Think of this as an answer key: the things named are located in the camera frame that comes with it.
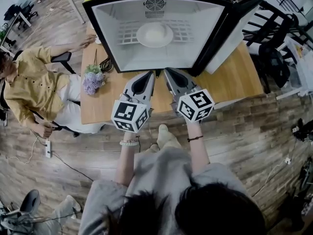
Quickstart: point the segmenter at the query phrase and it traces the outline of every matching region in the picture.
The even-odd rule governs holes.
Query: white pants
[[[76,200],[71,196],[67,196],[47,218],[56,218],[55,220],[49,220],[42,223],[38,222],[41,220],[36,220],[38,223],[34,224],[34,235],[57,235],[61,230],[61,227],[71,218],[71,215],[79,210],[80,206]]]
[[[66,126],[79,133],[97,133],[104,123],[82,124],[80,106],[74,102],[80,102],[81,78],[79,75],[69,76],[69,84],[57,93],[64,103],[64,108],[57,114],[54,122],[60,126]]]

